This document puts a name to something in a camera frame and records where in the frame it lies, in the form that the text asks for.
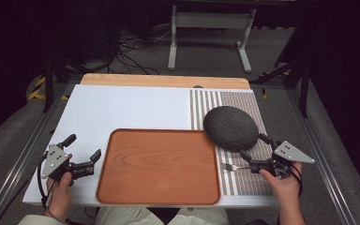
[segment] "person's right hand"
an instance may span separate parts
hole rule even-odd
[[[294,162],[293,166],[301,173],[302,163]],[[262,178],[267,181],[279,205],[280,224],[305,224],[299,203],[299,183],[293,176],[277,179],[269,171],[260,170]]]

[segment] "wooden tray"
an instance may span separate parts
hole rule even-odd
[[[117,129],[97,187],[104,204],[215,204],[215,146],[203,130]]]

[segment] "metal frame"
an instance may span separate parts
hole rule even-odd
[[[28,139],[27,144],[25,145],[22,152],[19,154],[19,157],[12,167],[11,171],[7,174],[4,185],[0,189],[0,214],[3,212],[6,204],[9,201],[10,196],[14,192],[17,184],[22,178],[23,172],[31,159],[31,156],[36,151],[36,147],[39,143],[40,136],[42,135],[42,130],[46,127],[46,124],[50,120],[57,103],[60,101],[61,96],[64,95],[67,84],[61,84],[58,86],[54,101],[52,102],[52,106],[50,109],[43,113],[39,121],[37,122],[37,126],[35,127],[31,137]]]
[[[303,131],[305,132],[308,141],[311,145],[313,158],[317,163],[318,169],[321,173],[322,179],[326,184],[329,195],[332,198],[332,201],[337,209],[337,213],[341,219],[342,224],[356,224],[356,221],[353,217],[346,200],[344,199],[343,194],[341,193],[337,179],[332,173],[332,170],[329,167],[328,162],[323,154],[323,150],[318,143],[317,138],[315,137],[314,131],[309,124],[309,121],[303,116],[303,114],[298,110],[298,99],[294,90],[287,90],[288,97],[291,101],[294,112],[296,113],[299,124],[302,126]]]
[[[237,49],[241,57],[242,66],[246,73],[251,72],[245,47],[247,46],[250,30],[255,18],[256,9],[252,9],[249,14],[222,14],[222,13],[193,13],[177,12],[177,7],[172,7],[172,42],[169,52],[168,70],[174,70],[177,53],[177,27],[197,27],[197,28],[227,28],[243,29],[244,35],[241,41],[237,41]]]

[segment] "wrist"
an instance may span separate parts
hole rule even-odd
[[[46,207],[46,210],[45,210],[43,216],[48,217],[48,218],[54,218],[55,220],[62,222],[62,223],[66,223],[66,220],[67,220],[66,215],[62,215],[60,212],[55,212],[55,210],[53,210],[49,207]]]
[[[285,212],[301,212],[300,202],[298,200],[296,201],[288,200],[287,202],[279,202],[278,206],[279,206],[279,210],[283,210]]]
[[[299,202],[280,205],[279,220],[281,224],[305,224]]]
[[[299,198],[297,196],[289,196],[287,198],[277,198],[279,208],[283,208],[286,210],[292,210],[294,208],[300,208]]]

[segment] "striped mat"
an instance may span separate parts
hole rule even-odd
[[[191,129],[203,129],[204,116],[218,106],[233,106],[248,113],[256,122],[259,132],[266,133],[259,107],[252,90],[220,91],[220,90],[190,90]],[[221,163],[247,166],[239,154],[230,153],[216,147],[217,167],[222,195],[265,196],[272,195],[269,186],[259,174],[249,170],[228,172],[221,168]],[[271,157],[271,148],[261,140],[251,148],[249,154],[253,159],[267,159]]]

